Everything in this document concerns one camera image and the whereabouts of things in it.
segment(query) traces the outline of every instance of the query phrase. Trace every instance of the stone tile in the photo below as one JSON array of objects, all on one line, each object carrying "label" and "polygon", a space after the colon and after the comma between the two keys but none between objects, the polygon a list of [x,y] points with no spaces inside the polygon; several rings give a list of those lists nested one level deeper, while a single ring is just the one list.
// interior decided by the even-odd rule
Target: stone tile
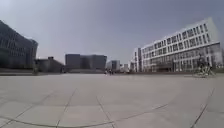
[{"label": "stone tile", "polygon": [[111,120],[119,120],[144,112],[141,107],[134,105],[105,105],[104,109]]},{"label": "stone tile", "polygon": [[105,124],[105,125],[95,126],[92,128],[113,128],[113,126],[111,124]]},{"label": "stone tile", "polygon": [[9,120],[0,118],[0,127],[2,127],[3,125],[5,125],[8,122],[9,122]]},{"label": "stone tile", "polygon": [[3,128],[56,128],[56,127],[35,126],[13,121],[8,125],[4,126]]},{"label": "stone tile", "polygon": [[209,110],[216,111],[216,112],[224,112],[223,90],[224,90],[223,84],[216,86],[214,93],[213,93],[211,100],[207,107]]},{"label": "stone tile", "polygon": [[23,122],[42,125],[57,125],[64,107],[37,106],[25,112],[17,119]]},{"label": "stone tile", "polygon": [[68,107],[59,126],[77,127],[108,122],[100,106]]},{"label": "stone tile", "polygon": [[207,112],[201,116],[195,128],[223,128],[224,114]]},{"label": "stone tile", "polygon": [[163,117],[152,113],[118,121],[116,124],[118,128],[180,128]]},{"label": "stone tile", "polygon": [[15,118],[30,107],[31,104],[25,104],[13,101],[7,102],[0,107],[0,116],[7,118]]},{"label": "stone tile", "polygon": [[201,110],[202,108],[168,105],[164,108],[154,111],[153,113],[165,118],[178,127],[190,128],[199,116]]},{"label": "stone tile", "polygon": [[10,122],[9,124],[5,125],[3,128],[26,128],[27,124],[19,123],[19,122]]},{"label": "stone tile", "polygon": [[69,102],[69,98],[72,95],[72,91],[59,91],[55,92],[46,98],[41,105],[44,106],[66,106]]}]

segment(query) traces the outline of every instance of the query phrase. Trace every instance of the modern building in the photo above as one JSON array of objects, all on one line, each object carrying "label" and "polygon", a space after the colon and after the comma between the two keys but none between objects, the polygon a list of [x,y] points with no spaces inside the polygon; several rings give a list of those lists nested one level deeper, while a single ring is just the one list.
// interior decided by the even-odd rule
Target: modern building
[{"label": "modern building", "polygon": [[69,69],[81,69],[81,55],[80,54],[66,54],[65,65]]},{"label": "modern building", "polygon": [[0,20],[0,68],[33,68],[37,46]]},{"label": "modern building", "polygon": [[189,25],[134,51],[137,71],[189,71],[202,55],[212,67],[223,65],[224,43],[212,18]]},{"label": "modern building", "polygon": [[134,49],[133,63],[134,63],[134,71],[135,72],[141,72],[142,71],[142,53],[141,53],[141,48],[135,48]]},{"label": "modern building", "polygon": [[35,62],[40,72],[64,72],[64,65],[55,60],[54,57],[36,59]]},{"label": "modern building", "polygon": [[107,62],[106,69],[119,71],[120,70],[120,61],[119,60],[111,60]]},{"label": "modern building", "polygon": [[68,71],[73,69],[104,70],[106,61],[107,57],[104,55],[65,55],[65,65]]}]

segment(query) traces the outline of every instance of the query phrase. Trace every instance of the ground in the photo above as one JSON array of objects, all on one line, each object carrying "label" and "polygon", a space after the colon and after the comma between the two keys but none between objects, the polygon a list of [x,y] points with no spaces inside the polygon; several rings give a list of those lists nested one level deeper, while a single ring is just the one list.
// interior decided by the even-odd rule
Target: ground
[{"label": "ground", "polygon": [[223,78],[0,76],[0,127],[223,128]]}]

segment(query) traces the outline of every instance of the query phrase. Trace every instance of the distant building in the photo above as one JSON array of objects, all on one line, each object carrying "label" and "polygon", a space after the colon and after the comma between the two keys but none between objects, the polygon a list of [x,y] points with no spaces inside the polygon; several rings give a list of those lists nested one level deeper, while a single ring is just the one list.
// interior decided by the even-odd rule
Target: distant building
[{"label": "distant building", "polygon": [[65,65],[68,71],[73,69],[104,70],[106,60],[107,57],[104,55],[65,55]]},{"label": "distant building", "polygon": [[134,71],[135,72],[141,72],[142,71],[142,53],[141,48],[135,48],[134,49]]},{"label": "distant building", "polygon": [[136,71],[191,71],[199,55],[212,67],[224,64],[224,43],[212,18],[189,25],[134,50]]},{"label": "distant building", "polygon": [[128,65],[129,70],[134,71],[134,63],[130,62]]},{"label": "distant building", "polygon": [[33,68],[37,46],[0,20],[0,68]]},{"label": "distant building", "polygon": [[65,65],[69,69],[81,69],[81,55],[80,54],[66,54]]},{"label": "distant building", "polygon": [[64,65],[55,60],[54,57],[47,59],[36,59],[36,65],[40,72],[63,72]]},{"label": "distant building", "polygon": [[107,62],[106,69],[119,71],[120,70],[120,61],[119,60],[111,60]]}]

